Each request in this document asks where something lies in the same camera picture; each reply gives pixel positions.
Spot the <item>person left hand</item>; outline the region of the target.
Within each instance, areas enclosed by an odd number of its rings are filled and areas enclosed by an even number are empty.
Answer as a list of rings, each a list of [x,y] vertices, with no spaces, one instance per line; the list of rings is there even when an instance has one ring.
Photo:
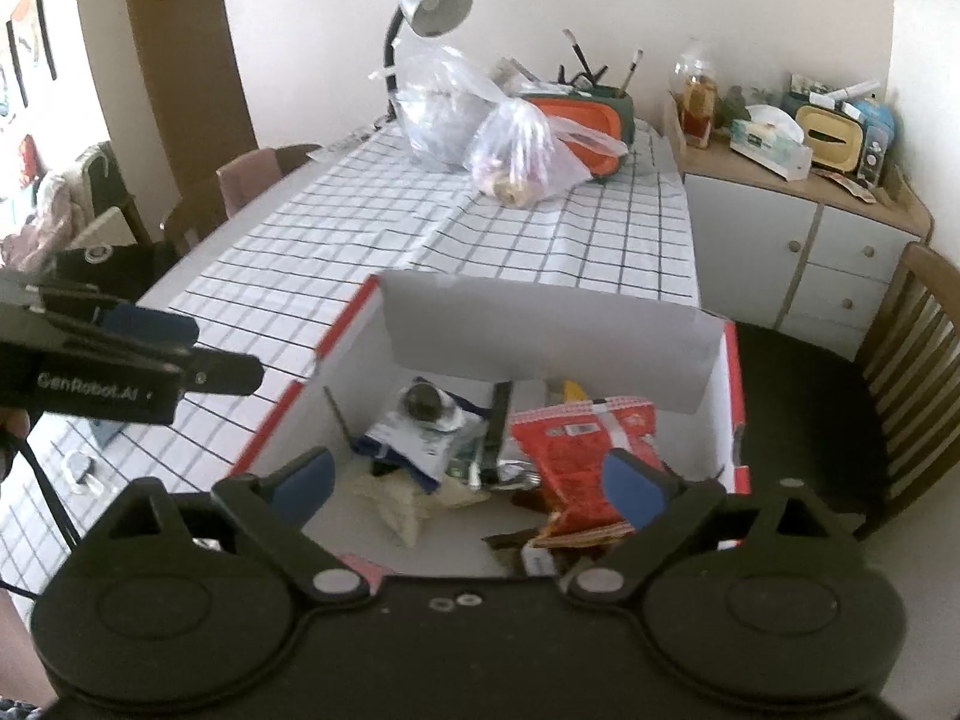
[[[31,418],[21,408],[0,408],[0,481],[5,481],[13,468],[20,444],[29,436]]]

